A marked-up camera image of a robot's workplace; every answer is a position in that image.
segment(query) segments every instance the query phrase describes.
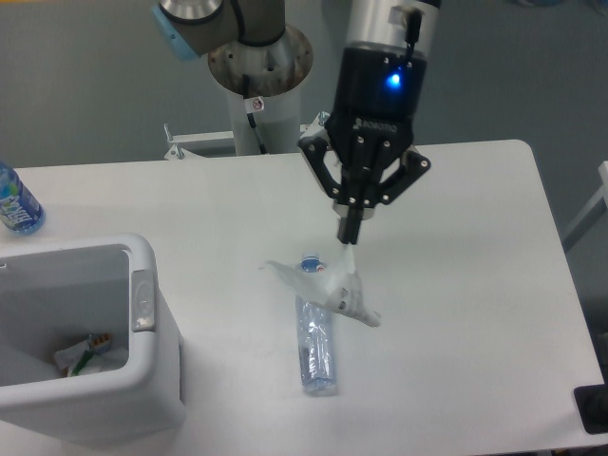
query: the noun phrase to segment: blue bottle label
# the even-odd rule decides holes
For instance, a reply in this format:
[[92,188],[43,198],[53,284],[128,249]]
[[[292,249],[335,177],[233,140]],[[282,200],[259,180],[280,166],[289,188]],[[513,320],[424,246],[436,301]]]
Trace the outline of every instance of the blue bottle label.
[[20,181],[11,183],[0,199],[0,219],[12,231],[27,230],[38,222],[43,209]]

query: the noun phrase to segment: crumpled plastic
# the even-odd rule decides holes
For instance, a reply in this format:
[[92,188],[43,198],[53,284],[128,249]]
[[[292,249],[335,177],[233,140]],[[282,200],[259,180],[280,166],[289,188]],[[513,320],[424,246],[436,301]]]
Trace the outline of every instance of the crumpled plastic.
[[363,302],[363,286],[352,245],[345,245],[341,258],[316,274],[277,261],[266,261],[264,267],[302,299],[368,326],[380,326],[380,313],[369,311]]

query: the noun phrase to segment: plastic bottle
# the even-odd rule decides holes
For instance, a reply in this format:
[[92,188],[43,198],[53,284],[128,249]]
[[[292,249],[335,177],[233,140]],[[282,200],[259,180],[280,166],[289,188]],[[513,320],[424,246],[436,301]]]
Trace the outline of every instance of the plastic bottle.
[[[300,264],[307,273],[322,271],[325,265],[318,254],[302,256]],[[333,359],[333,314],[306,302],[295,299],[297,314],[297,343],[300,356],[300,373],[304,392],[313,396],[330,396],[336,393]]]
[[31,235],[45,222],[45,211],[14,169],[0,161],[0,220],[13,233]]

